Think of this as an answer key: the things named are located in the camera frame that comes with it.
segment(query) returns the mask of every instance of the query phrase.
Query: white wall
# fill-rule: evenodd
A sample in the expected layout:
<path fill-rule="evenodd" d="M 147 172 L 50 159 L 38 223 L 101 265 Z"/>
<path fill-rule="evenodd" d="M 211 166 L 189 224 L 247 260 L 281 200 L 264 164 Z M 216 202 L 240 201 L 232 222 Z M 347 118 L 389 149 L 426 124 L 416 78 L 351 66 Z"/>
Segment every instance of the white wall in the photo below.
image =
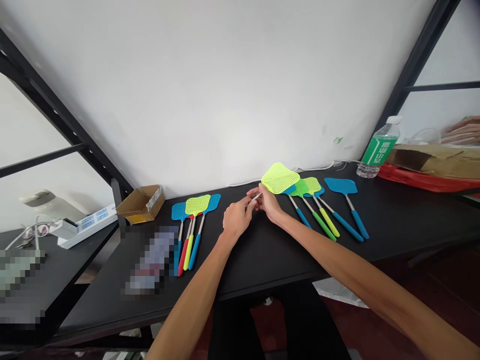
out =
<path fill-rule="evenodd" d="M 132 185 L 173 197 L 360 157 L 434 3 L 3 0 L 0 25 Z"/>
<path fill-rule="evenodd" d="M 480 80 L 480 1 L 461 0 L 415 85 Z"/>
<path fill-rule="evenodd" d="M 0 74 L 0 168 L 70 144 Z M 77 153 L 0 178 L 0 232 L 33 224 L 35 212 L 19 197 L 49 189 L 85 213 L 114 202 L 111 187 Z"/>
<path fill-rule="evenodd" d="M 480 1 L 461 0 L 415 85 L 480 80 Z M 411 93 L 399 115 L 401 138 L 425 128 L 440 133 L 465 116 L 480 115 L 480 89 Z"/>

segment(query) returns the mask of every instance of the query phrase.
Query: red basket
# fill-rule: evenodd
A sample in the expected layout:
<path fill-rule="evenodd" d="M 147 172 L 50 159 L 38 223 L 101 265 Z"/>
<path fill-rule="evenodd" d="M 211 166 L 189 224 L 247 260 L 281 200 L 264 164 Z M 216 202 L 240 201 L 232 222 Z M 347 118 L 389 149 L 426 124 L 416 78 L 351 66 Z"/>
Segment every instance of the red basket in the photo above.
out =
<path fill-rule="evenodd" d="M 456 193 L 462 190 L 480 188 L 480 180 L 436 177 L 407 170 L 388 162 L 382 165 L 378 176 L 433 193 Z"/>

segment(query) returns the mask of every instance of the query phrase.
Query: blue handle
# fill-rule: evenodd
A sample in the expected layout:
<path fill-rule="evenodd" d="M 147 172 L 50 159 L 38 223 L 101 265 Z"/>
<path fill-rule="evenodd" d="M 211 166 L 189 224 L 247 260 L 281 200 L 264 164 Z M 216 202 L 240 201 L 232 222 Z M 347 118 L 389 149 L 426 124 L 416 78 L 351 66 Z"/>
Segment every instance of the blue handle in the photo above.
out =
<path fill-rule="evenodd" d="M 307 228 L 312 228 L 309 224 L 309 222 L 307 221 L 307 219 L 305 218 L 305 216 L 302 214 L 302 210 L 300 209 L 296 209 L 296 212 L 298 213 L 298 216 L 300 217 L 301 221 L 303 222 L 303 224 L 307 227 Z"/>
<path fill-rule="evenodd" d="M 193 250 L 191 251 L 190 262 L 188 263 L 188 270 L 192 270 L 194 268 L 195 258 L 197 257 L 197 250 L 199 249 L 199 244 L 200 234 L 197 234 L 195 238 L 195 244 L 193 245 Z"/>
<path fill-rule="evenodd" d="M 179 275 L 179 266 L 180 266 L 180 254 L 182 253 L 182 240 L 178 240 L 178 251 L 174 252 L 174 258 L 175 258 L 175 269 L 173 271 L 174 276 Z"/>
<path fill-rule="evenodd" d="M 351 227 L 350 224 L 346 222 L 345 219 L 341 217 L 338 212 L 332 212 L 332 214 L 343 225 L 343 227 L 355 237 L 355 239 L 357 239 L 359 242 L 364 242 L 364 238 L 353 227 Z"/>
<path fill-rule="evenodd" d="M 367 232 L 367 229 L 365 228 L 364 223 L 362 222 L 362 219 L 360 218 L 359 213 L 356 210 L 352 210 L 351 213 L 353 214 L 353 218 L 355 219 L 356 225 L 360 229 L 361 235 L 365 239 L 370 239 L 370 235 Z"/>

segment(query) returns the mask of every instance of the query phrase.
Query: hand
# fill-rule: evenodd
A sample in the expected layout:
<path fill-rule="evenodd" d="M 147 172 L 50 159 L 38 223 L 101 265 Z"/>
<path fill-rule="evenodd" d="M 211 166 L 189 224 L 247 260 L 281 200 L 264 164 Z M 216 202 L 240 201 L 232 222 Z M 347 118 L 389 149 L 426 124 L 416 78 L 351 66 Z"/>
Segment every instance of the hand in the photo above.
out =
<path fill-rule="evenodd" d="M 445 134 L 443 134 L 443 139 L 441 142 L 445 144 L 459 140 L 462 141 L 457 142 L 458 145 L 467 145 L 480 142 L 480 116 L 469 116 L 463 118 L 461 121 L 449 128 Z"/>
<path fill-rule="evenodd" d="M 250 200 L 250 197 L 245 196 L 239 202 L 230 204 L 223 213 L 223 231 L 233 237 L 235 242 L 249 227 L 252 220 L 252 211 L 257 206 L 257 200 Z"/>
<path fill-rule="evenodd" d="M 285 213 L 280 207 L 275 195 L 272 194 L 265 185 L 259 183 L 258 187 L 253 188 L 252 190 L 247 192 L 246 195 L 249 198 L 254 198 L 255 195 L 257 195 L 259 192 L 261 192 L 261 195 L 257 199 L 258 204 L 256 205 L 255 210 L 264 210 L 270 221 L 278 225 L 280 218 Z"/>

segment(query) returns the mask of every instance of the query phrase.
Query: cardboard box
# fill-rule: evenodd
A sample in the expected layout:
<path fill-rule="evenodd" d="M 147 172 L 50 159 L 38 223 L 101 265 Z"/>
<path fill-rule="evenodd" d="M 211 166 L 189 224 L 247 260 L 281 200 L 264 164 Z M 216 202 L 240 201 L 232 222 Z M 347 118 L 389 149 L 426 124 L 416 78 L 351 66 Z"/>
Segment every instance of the cardboard box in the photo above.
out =
<path fill-rule="evenodd" d="M 165 195 L 160 185 L 142 186 L 128 195 L 116 211 L 130 224 L 146 223 L 155 219 L 164 202 Z"/>
<path fill-rule="evenodd" d="M 439 178 L 480 179 L 480 147 L 400 144 L 386 161 Z"/>

